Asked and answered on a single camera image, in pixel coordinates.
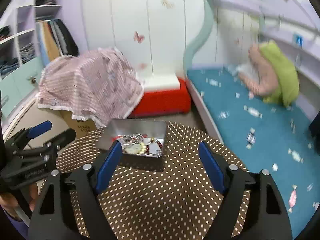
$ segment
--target pink checkered cloth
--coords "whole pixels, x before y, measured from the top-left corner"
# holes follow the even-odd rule
[[[144,93],[136,71],[114,49],[55,59],[42,71],[39,90],[39,108],[71,111],[72,119],[92,119],[97,127],[127,118]]]

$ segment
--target metal screw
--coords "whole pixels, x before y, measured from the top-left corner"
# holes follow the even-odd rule
[[[238,166],[235,165],[235,164],[230,164],[229,165],[229,169],[232,170],[232,171],[236,171],[238,169]]]
[[[57,176],[59,174],[59,171],[58,170],[53,170],[51,171],[51,175],[52,176]]]
[[[90,170],[92,167],[92,165],[90,163],[86,163],[85,165],[82,166],[82,169],[84,169],[85,171]]]
[[[264,169],[264,170],[262,170],[262,174],[268,176],[268,175],[270,175],[270,172],[268,170]]]

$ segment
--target black jacket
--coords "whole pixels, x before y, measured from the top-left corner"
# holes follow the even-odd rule
[[[55,21],[58,24],[59,29],[62,32],[63,38],[67,44],[68,54],[75,56],[75,57],[78,56],[79,55],[78,46],[76,45],[75,41],[73,40],[68,28],[64,25],[63,21],[60,19],[53,19],[53,21]]]

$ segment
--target drawer handle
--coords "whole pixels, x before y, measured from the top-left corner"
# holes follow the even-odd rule
[[[36,76],[37,76],[37,72],[34,72],[29,78],[27,78],[27,80],[29,80],[31,82],[31,84],[36,84]]]
[[[8,101],[9,101],[9,96],[5,96],[5,97],[1,100],[1,106],[3,107]]]

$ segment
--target blue label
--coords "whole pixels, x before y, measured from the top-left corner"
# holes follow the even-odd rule
[[[302,36],[294,34],[293,40],[298,46],[302,47],[302,45],[303,45],[303,37]]]

